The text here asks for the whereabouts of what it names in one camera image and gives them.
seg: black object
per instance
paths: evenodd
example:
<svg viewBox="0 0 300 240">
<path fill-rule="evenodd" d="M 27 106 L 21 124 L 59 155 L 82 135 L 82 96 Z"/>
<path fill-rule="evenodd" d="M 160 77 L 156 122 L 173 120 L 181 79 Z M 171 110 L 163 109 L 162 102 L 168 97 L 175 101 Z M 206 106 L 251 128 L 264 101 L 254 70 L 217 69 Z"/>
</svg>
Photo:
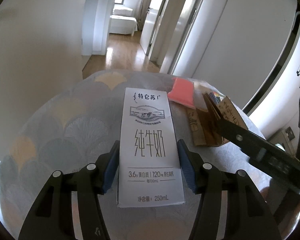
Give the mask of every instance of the black object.
<svg viewBox="0 0 300 240">
<path fill-rule="evenodd" d="M 177 147 L 188 187 L 201 194 L 189 240 L 216 239 L 222 190 L 228 191 L 224 240 L 281 240 L 268 205 L 244 170 L 235 174 L 219 171 L 212 164 L 204 163 L 198 153 L 190 152 L 182 139 Z"/>
<path fill-rule="evenodd" d="M 111 187 L 119 165 L 120 141 L 95 164 L 63 175 L 55 171 L 32 205 L 21 228 L 19 240 L 75 240 L 71 192 L 78 192 L 79 217 L 83 239 L 109 240 L 98 194 Z"/>
<path fill-rule="evenodd" d="M 78 172 L 63 175 L 55 171 L 34 201 L 19 240 L 75 240 L 72 222 L 71 192 L 78 192 L 78 208 L 84 240 L 110 240 L 98 194 L 111 187 L 118 164 L 119 145 L 99 156 Z M 177 142 L 181 169 L 189 188 L 201 194 L 197 216 L 189 240 L 215 240 L 218 232 L 221 191 L 228 191 L 225 240 L 280 240 L 276 222 L 260 192 L 248 176 L 219 171 L 204 163 L 198 153 L 190 152 L 183 140 Z"/>
<path fill-rule="evenodd" d="M 285 133 L 288 135 L 289 141 L 293 140 L 296 137 L 290 126 L 285 130 Z"/>
<path fill-rule="evenodd" d="M 241 148 L 249 163 L 300 195 L 300 162 L 277 146 L 226 119 L 218 121 L 218 133 Z"/>
</svg>

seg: white bedding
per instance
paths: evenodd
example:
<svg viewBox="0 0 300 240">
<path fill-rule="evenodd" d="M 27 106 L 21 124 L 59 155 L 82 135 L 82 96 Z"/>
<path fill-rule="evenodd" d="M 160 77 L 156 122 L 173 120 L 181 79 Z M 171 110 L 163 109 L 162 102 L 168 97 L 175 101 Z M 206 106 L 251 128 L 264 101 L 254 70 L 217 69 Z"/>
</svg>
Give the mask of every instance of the white bedding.
<svg viewBox="0 0 300 240">
<path fill-rule="evenodd" d="M 133 9 L 119 5 L 119 4 L 115 4 L 112 14 L 113 15 L 120 15 L 120 16 L 126 16 L 126 17 L 131 17 L 133 13 Z"/>
<path fill-rule="evenodd" d="M 133 17 L 120 15 L 111 15 L 111 24 L 109 33 L 131 34 L 137 31 L 137 20 Z"/>
</svg>

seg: hallway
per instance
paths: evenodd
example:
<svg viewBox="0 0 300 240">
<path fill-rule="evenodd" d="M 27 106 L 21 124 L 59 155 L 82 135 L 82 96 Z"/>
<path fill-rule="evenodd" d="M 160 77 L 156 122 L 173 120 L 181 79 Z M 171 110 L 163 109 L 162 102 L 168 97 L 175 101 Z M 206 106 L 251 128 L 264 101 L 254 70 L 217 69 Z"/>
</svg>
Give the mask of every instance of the hallway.
<svg viewBox="0 0 300 240">
<path fill-rule="evenodd" d="M 160 68 L 149 61 L 139 43 L 141 31 L 131 35 L 109 34 L 105 56 L 92 55 L 82 70 L 83 79 L 105 69 L 129 69 L 158 73 Z"/>
</svg>

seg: round table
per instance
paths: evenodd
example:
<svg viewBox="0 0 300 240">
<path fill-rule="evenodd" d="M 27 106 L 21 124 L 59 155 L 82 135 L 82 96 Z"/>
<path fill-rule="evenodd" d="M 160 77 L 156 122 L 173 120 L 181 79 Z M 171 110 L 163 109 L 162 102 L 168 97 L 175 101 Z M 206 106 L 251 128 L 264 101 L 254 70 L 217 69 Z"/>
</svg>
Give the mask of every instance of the round table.
<svg viewBox="0 0 300 240">
<path fill-rule="evenodd" d="M 196 105 L 203 103 L 202 91 L 197 88 L 217 91 L 206 82 L 192 81 Z M 173 76 L 161 73 L 100 71 L 55 96 L 34 113 L 19 132 L 10 155 L 0 164 L 0 203 L 10 233 L 18 237 L 31 205 L 53 171 L 78 171 L 109 152 L 113 143 L 120 140 L 126 87 L 169 92 L 173 83 Z M 259 190 L 269 185 L 271 178 L 251 166 L 248 157 L 234 144 L 195 147 L 185 107 L 170 101 L 170 109 L 176 139 L 184 139 L 189 150 L 198 152 L 205 162 L 221 171 L 235 173 L 244 169 Z M 249 130 L 262 136 L 252 121 L 238 111 Z M 111 239 L 188 239 L 200 195 L 192 193 L 184 178 L 184 204 L 151 208 L 118 208 L 117 181 L 118 171 L 111 189 L 99 196 Z M 75 194 L 73 199 L 76 210 Z M 75 212 L 74 227 L 76 237 L 82 239 Z"/>
</svg>

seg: pink eraser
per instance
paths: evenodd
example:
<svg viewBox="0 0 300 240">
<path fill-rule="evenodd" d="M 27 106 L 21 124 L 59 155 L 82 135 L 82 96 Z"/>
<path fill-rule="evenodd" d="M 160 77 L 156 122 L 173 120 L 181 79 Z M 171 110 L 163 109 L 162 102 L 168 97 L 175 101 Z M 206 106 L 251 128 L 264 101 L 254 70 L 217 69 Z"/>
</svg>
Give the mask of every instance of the pink eraser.
<svg viewBox="0 0 300 240">
<path fill-rule="evenodd" d="M 193 104 L 193 91 L 193 82 L 177 77 L 173 84 L 172 90 L 168 93 L 168 98 L 171 101 L 195 109 Z"/>
</svg>

